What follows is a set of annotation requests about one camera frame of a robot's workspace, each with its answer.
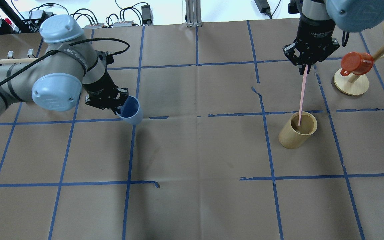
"stirring stick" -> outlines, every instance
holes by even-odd
[[[305,66],[305,72],[303,73],[302,93],[300,94],[300,107],[299,107],[299,126],[300,126],[300,120],[302,119],[303,96],[305,95],[305,85],[306,85],[307,76],[308,76],[308,65]]]

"tan cup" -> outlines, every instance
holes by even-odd
[[[288,149],[301,146],[317,130],[318,123],[315,117],[302,112],[302,120],[299,125],[299,112],[294,113],[278,135],[279,142]]]

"metal post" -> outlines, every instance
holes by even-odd
[[[23,20],[17,16],[17,13],[13,11],[13,9],[5,2],[5,0],[0,0],[0,8],[4,13],[13,21],[13,23],[22,31],[22,33],[31,32],[29,27],[24,23]]]
[[[202,26],[201,0],[186,0],[186,26]]]

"red cup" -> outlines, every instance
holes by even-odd
[[[350,52],[342,58],[340,74],[342,76],[347,76],[350,73],[364,75],[371,70],[373,64],[374,59],[368,53]]]

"metal frame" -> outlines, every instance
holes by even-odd
[[[186,26],[202,26],[201,0],[186,0]]]

